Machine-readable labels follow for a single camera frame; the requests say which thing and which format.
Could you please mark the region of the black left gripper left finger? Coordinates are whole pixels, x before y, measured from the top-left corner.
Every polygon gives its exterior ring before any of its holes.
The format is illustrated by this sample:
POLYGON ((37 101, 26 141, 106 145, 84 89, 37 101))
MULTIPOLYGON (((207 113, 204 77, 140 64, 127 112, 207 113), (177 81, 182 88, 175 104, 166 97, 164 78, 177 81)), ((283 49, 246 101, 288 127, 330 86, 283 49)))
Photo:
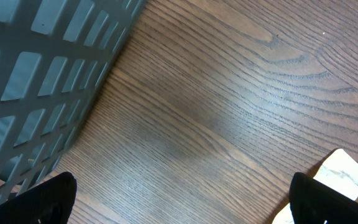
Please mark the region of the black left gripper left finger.
POLYGON ((20 194, 0 205, 0 224, 66 224, 71 215, 77 182, 70 172, 20 194))

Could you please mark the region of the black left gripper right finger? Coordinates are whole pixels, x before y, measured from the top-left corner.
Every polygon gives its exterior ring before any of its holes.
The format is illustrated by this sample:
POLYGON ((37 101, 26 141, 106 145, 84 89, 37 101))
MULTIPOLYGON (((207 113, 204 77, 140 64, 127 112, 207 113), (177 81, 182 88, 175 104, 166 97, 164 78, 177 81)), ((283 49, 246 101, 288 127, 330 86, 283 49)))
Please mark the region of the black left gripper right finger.
POLYGON ((295 224, 358 224, 358 203, 304 173, 294 174, 289 191, 295 224))

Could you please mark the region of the brown snack bag red label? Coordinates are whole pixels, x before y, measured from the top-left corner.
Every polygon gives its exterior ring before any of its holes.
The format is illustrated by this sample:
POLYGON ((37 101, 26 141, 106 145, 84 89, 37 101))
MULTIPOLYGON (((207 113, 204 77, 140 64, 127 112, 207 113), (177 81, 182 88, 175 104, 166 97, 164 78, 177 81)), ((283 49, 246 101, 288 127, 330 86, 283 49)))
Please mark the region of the brown snack bag red label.
MULTIPOLYGON (((330 153, 311 178, 358 203, 358 163, 345 150, 336 149, 330 153)), ((272 223, 295 224, 290 203, 276 214, 272 223)))

